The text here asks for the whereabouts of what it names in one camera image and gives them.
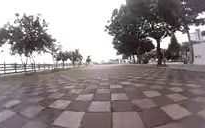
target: walkway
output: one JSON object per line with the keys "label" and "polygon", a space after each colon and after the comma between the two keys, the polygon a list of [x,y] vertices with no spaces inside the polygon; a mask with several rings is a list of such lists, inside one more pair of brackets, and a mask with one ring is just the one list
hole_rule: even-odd
{"label": "walkway", "polygon": [[205,73],[107,65],[4,77],[0,128],[205,128]]}

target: overcast sky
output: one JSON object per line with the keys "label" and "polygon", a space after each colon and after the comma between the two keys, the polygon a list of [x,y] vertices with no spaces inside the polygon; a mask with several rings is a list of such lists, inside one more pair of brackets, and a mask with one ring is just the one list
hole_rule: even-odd
{"label": "overcast sky", "polygon": [[[49,33],[61,42],[64,50],[79,48],[84,60],[91,55],[94,61],[100,62],[117,58],[112,37],[104,28],[113,9],[124,3],[125,0],[0,0],[0,26],[13,21],[15,13],[40,13],[50,23]],[[187,41],[187,36],[180,33],[177,38],[180,43]],[[166,48],[168,42],[169,38],[164,39],[161,47]],[[4,47],[4,52],[0,53],[0,63],[20,63],[18,57],[9,55],[8,48]],[[50,55],[37,56],[36,60],[52,62]]]}

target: white building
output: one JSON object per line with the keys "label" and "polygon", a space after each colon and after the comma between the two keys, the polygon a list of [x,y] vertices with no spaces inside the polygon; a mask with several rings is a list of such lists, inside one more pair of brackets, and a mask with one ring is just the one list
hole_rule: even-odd
{"label": "white building", "polygon": [[205,65],[205,37],[197,30],[191,34],[191,38],[197,42],[193,44],[194,64]]}

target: metal fence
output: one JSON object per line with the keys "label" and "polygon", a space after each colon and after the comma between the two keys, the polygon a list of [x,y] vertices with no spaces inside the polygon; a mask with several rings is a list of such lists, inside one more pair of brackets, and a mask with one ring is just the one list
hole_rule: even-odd
{"label": "metal fence", "polygon": [[71,68],[72,64],[0,64],[0,75],[24,73],[24,72],[38,72],[42,70],[49,70],[54,68]]}

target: checkered tile pavement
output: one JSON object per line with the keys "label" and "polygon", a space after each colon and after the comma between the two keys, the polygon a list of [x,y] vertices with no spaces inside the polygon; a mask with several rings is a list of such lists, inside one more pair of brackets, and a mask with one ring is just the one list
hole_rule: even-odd
{"label": "checkered tile pavement", "polygon": [[128,65],[65,72],[1,80],[0,128],[205,128],[205,73]]}

